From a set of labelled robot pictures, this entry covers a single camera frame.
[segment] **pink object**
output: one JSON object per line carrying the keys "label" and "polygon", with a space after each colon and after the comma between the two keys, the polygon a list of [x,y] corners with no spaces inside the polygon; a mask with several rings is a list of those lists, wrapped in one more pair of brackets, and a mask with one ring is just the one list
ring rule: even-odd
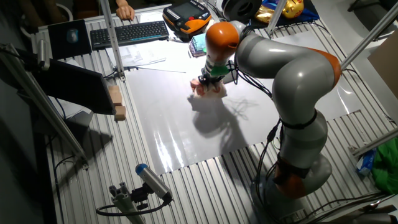
{"label": "pink object", "polygon": [[222,98],[226,96],[224,82],[216,82],[208,86],[202,85],[198,79],[191,81],[191,88],[194,98]]}

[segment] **keyboard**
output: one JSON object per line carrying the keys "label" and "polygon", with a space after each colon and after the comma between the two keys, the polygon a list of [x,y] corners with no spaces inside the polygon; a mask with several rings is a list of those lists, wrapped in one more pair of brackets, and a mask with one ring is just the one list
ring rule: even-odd
{"label": "keyboard", "polygon": [[[164,21],[145,22],[142,24],[115,27],[115,31],[119,46],[162,40],[169,36],[169,32],[167,31]],[[90,32],[90,36],[91,48],[93,50],[112,47],[107,29],[92,30]]]}

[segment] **computer monitor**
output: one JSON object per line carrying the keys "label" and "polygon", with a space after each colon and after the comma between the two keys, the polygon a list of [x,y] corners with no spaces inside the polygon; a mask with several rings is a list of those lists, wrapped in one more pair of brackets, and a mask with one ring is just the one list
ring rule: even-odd
{"label": "computer monitor", "polygon": [[[37,67],[37,55],[17,49],[26,64]],[[50,59],[47,71],[33,71],[45,94],[82,105],[99,114],[116,110],[102,74]]]}

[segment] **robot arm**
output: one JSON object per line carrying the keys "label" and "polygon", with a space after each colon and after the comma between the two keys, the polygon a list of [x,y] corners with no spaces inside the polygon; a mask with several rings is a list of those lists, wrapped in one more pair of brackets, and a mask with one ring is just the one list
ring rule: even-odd
{"label": "robot arm", "polygon": [[221,67],[234,53],[240,71],[256,78],[274,78],[272,99],[282,120],[283,141],[274,181],[263,184],[267,203],[300,198],[321,187],[331,174],[331,165],[320,154],[327,124],[315,103],[338,82],[341,70],[337,58],[253,33],[245,36],[238,22],[211,26],[206,44],[205,80],[220,81],[226,75]]}

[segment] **green cloth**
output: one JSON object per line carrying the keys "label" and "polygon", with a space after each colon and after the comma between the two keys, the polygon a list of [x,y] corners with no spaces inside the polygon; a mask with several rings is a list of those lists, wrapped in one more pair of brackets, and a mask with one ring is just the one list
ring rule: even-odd
{"label": "green cloth", "polygon": [[398,138],[379,146],[372,174],[377,188],[398,194]]}

